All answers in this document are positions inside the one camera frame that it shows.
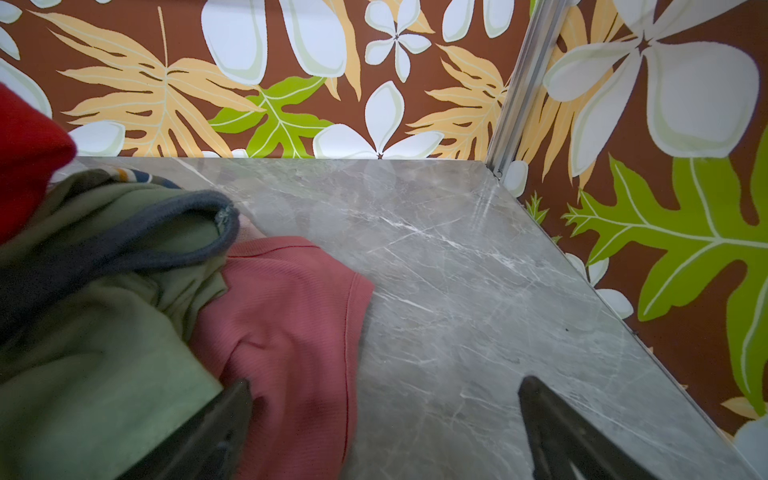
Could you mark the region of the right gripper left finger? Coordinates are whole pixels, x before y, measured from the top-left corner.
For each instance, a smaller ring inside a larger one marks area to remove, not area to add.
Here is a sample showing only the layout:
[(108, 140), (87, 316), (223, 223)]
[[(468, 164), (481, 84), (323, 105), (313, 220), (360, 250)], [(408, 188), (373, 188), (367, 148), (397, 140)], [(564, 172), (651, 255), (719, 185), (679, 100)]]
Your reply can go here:
[(244, 448), (252, 406), (249, 382), (235, 381), (121, 477), (232, 479)]

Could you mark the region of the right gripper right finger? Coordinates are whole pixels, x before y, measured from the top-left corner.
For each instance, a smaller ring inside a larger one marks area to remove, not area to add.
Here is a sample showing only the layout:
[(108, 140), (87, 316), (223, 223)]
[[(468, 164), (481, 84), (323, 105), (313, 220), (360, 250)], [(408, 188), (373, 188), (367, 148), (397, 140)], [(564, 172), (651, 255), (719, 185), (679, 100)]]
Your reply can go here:
[(655, 477), (538, 377), (524, 377), (518, 397), (535, 479)]

